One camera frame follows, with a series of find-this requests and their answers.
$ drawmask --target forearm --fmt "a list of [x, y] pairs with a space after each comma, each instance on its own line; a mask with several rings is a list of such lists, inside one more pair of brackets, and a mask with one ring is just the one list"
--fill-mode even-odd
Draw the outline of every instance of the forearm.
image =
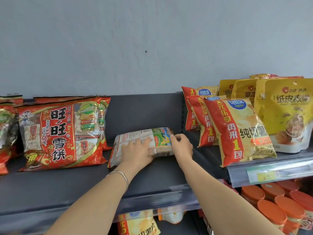
[[[122, 171], [129, 183], [135, 176], [127, 164], [115, 170]], [[46, 235], [107, 234], [126, 187], [121, 174], [110, 174], [65, 211]]]
[[190, 160], [181, 166], [216, 234], [283, 234], [238, 194]]

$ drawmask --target hand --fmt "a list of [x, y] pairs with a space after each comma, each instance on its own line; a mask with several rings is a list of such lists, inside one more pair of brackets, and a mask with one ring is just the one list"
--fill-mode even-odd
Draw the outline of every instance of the hand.
[[184, 134], [171, 135], [172, 149], [180, 167], [193, 158], [193, 146]]
[[136, 139], [129, 142], [127, 145], [122, 145], [122, 162], [123, 165], [128, 165], [135, 174], [137, 174], [141, 169], [150, 164], [153, 161], [152, 156], [148, 156], [148, 148], [151, 138], [147, 137], [143, 143], [141, 139]]

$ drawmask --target plastic jar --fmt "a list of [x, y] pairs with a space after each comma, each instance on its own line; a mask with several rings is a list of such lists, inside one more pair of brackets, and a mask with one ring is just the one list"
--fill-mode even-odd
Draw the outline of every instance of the plastic jar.
[[281, 186], [281, 188], [284, 189], [285, 196], [289, 198], [290, 198], [290, 195], [289, 195], [290, 191], [299, 189], [299, 186], [297, 186], [297, 184], [292, 180], [281, 180], [281, 181], [277, 181], [276, 184], [278, 184], [279, 186]]
[[258, 202], [258, 210], [280, 231], [283, 231], [287, 216], [278, 205], [267, 200], [260, 200]]
[[300, 191], [291, 191], [290, 197], [304, 208], [304, 218], [300, 229], [311, 230], [313, 227], [313, 197]]
[[284, 189], [274, 182], [261, 184], [261, 188], [265, 193], [265, 199], [274, 202], [276, 196], [284, 196]]
[[297, 235], [305, 214], [302, 206], [296, 201], [284, 196], [276, 196], [275, 203], [287, 215], [287, 221], [283, 229], [284, 234]]
[[265, 198], [264, 191], [258, 186], [243, 186], [241, 196], [255, 208], [257, 208], [258, 201]]

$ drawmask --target red logo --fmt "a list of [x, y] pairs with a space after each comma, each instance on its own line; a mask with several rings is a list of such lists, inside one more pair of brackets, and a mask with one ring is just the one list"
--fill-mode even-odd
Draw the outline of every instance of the red logo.
[[289, 91], [289, 87], [287, 87], [287, 86], [286, 86], [286, 87], [284, 87], [282, 91], [283, 91], [283, 93], [288, 93], [288, 91]]

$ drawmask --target gray wall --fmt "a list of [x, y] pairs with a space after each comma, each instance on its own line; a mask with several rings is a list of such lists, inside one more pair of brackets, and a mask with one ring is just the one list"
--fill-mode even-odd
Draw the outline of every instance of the gray wall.
[[0, 94], [143, 94], [313, 74], [313, 0], [0, 0]]

